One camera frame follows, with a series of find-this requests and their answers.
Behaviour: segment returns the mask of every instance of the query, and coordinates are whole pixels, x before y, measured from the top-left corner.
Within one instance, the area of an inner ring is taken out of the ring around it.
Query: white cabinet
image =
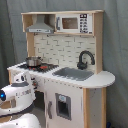
[[[84,128],[82,89],[46,80],[44,97],[46,128]]]

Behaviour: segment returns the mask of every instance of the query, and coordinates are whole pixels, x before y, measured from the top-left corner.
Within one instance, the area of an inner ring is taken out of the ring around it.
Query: door handle
[[[49,116],[49,119],[52,119],[51,106],[52,106],[52,102],[49,101],[49,103],[48,103],[48,116]]]
[[[56,18],[56,29],[57,29],[57,30],[60,30],[60,27],[58,26],[59,20],[60,20],[60,17],[57,17],[57,18]]]

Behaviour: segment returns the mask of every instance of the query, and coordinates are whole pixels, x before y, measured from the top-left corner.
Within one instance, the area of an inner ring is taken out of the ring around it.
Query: burner
[[[51,69],[58,67],[58,65],[42,63],[40,66],[36,66],[36,67],[27,66],[27,64],[23,64],[18,67],[23,68],[23,69],[28,69],[30,71],[37,71],[37,72],[44,73],[44,72],[50,71]]]

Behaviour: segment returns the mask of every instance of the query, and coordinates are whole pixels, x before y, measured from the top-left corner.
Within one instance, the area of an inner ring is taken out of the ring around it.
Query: countertop
[[[0,106],[0,108],[2,108],[2,109],[11,108],[11,104],[10,104],[9,101],[4,102],[4,103]],[[0,118],[0,123],[8,122],[8,121],[11,120],[11,118],[12,118],[11,116],[2,117],[2,118]]]
[[[14,70],[14,71],[20,71],[20,72],[29,71],[26,69],[17,68],[17,66],[24,64],[24,63],[20,63],[18,65],[9,67],[8,70]],[[57,76],[52,75],[53,72],[61,68],[64,68],[64,67],[59,66],[55,69],[52,69],[51,71],[48,71],[47,73],[39,73],[39,72],[33,72],[33,71],[29,71],[29,73],[32,75],[41,76],[46,79],[52,79],[52,80],[56,80],[60,82],[65,82],[68,84],[73,84],[74,86],[82,87],[82,88],[103,88],[103,87],[110,86],[115,82],[115,76],[108,71],[101,71],[100,73],[94,74],[84,81],[76,81],[76,80],[71,80],[71,79],[57,77]]]

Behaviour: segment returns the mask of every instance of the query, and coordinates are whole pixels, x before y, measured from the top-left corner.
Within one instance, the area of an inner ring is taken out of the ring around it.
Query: microwave door
[[[57,15],[57,32],[80,33],[79,14]]]

